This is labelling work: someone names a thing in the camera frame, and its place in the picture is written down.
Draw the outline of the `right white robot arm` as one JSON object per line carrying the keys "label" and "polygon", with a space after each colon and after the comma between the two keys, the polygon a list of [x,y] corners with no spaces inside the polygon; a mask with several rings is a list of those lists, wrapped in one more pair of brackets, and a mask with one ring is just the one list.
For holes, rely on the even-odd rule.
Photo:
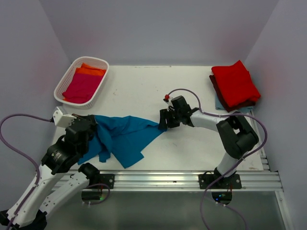
{"label": "right white robot arm", "polygon": [[167,94],[164,102],[167,103],[167,108],[160,110],[159,130],[165,131],[183,124],[219,134],[225,154],[214,169],[216,178],[228,178],[235,174],[235,164],[259,142],[259,137],[249,122],[238,113],[226,117],[206,115],[199,108],[192,109],[183,96],[172,98]]}

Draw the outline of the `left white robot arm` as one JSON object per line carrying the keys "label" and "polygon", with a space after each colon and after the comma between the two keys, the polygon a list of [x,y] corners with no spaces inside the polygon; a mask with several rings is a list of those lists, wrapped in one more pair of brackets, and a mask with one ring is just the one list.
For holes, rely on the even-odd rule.
{"label": "left white robot arm", "polygon": [[79,190],[96,186],[100,172],[90,163],[82,164],[77,173],[57,191],[52,188],[89,150],[97,122],[93,115],[63,115],[61,124],[56,117],[50,121],[65,129],[51,145],[40,164],[35,164],[36,175],[23,195],[10,209],[1,211],[0,223],[12,230],[42,230],[47,217]]}

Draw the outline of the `teal blue t shirt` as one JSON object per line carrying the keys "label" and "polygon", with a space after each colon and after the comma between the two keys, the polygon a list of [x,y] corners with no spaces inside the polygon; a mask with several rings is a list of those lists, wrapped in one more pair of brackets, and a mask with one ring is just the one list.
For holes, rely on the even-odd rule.
{"label": "teal blue t shirt", "polygon": [[158,123],[139,117],[94,115],[92,118],[97,130],[89,142],[88,152],[78,161],[79,165],[95,156],[105,163],[114,155],[126,169],[142,160],[142,150],[163,133]]}

